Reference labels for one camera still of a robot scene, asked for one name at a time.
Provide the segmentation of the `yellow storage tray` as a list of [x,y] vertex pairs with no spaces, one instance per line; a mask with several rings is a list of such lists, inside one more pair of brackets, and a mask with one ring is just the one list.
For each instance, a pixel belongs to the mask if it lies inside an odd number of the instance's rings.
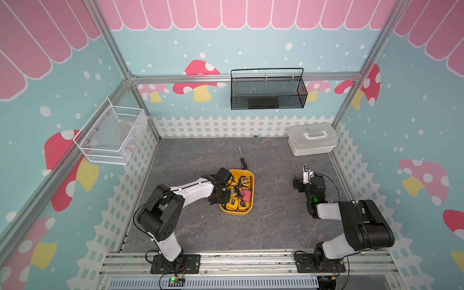
[[[255,177],[249,170],[242,169],[231,169],[232,179],[227,188],[232,191],[231,198],[241,199],[240,205],[242,206],[241,211],[227,211],[225,209],[226,204],[220,204],[220,209],[227,215],[234,216],[246,216],[253,209],[254,205],[254,183]],[[252,192],[251,201],[249,203],[242,199],[242,191],[250,190]]]

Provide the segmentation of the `pink tape measure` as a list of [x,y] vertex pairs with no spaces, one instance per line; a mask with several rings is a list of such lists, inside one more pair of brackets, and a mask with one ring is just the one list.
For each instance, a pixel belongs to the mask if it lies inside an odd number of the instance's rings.
[[242,199],[249,203],[251,201],[251,197],[252,197],[252,192],[250,190],[243,190],[242,191]]

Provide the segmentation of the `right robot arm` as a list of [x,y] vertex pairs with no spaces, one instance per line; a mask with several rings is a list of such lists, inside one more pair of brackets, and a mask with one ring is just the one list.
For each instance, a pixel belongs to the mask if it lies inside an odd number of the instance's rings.
[[395,243],[392,229],[374,201],[327,202],[324,174],[317,174],[309,164],[303,166],[303,177],[293,178],[293,187],[306,196],[306,207],[314,219],[341,221],[343,234],[320,242],[312,254],[294,253],[303,270],[319,272],[344,269],[344,259],[366,250],[390,248]]

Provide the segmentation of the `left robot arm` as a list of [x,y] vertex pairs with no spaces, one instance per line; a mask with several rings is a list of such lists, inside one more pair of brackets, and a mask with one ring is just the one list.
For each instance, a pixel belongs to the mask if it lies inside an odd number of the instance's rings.
[[175,228],[183,208],[200,199],[207,199],[211,205],[227,202],[232,181],[233,174],[222,167],[216,174],[204,175],[182,186],[161,184],[135,211],[133,223],[157,245],[165,261],[177,266],[184,251],[176,239]]

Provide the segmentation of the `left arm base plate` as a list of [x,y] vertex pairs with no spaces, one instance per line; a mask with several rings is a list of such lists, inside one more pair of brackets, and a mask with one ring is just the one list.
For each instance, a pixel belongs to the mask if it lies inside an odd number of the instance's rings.
[[158,254],[151,262],[151,274],[198,274],[201,255],[181,253],[173,262]]

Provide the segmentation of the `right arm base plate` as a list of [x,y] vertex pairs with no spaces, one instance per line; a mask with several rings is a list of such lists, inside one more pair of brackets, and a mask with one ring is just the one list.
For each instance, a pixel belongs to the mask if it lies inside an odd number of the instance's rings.
[[332,273],[338,275],[346,272],[344,262],[340,259],[329,260],[321,254],[296,251],[293,254],[298,273]]

